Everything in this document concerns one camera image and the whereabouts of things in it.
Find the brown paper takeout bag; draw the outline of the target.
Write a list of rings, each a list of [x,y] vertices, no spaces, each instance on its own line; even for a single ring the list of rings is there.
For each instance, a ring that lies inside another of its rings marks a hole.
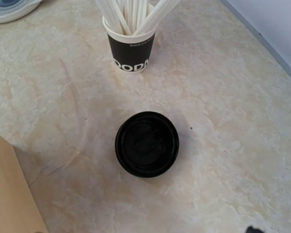
[[[0,233],[47,233],[13,146],[0,136]]]

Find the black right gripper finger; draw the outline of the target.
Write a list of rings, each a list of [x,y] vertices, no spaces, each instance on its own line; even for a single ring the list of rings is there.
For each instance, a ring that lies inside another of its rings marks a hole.
[[[264,233],[264,231],[258,229],[258,228],[254,228],[253,226],[249,226],[246,229],[246,233]]]

